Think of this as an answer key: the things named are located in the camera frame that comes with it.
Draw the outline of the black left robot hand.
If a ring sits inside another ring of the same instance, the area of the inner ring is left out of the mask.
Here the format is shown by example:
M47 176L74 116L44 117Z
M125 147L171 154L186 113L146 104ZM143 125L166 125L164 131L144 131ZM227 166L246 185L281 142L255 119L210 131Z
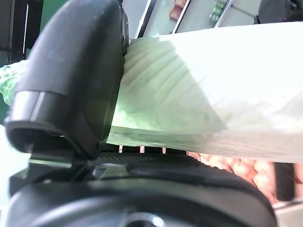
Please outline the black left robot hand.
M6 135L29 153L3 227L275 227L250 183L170 149L119 153L109 136L128 47L119 0L70 0L15 88Z

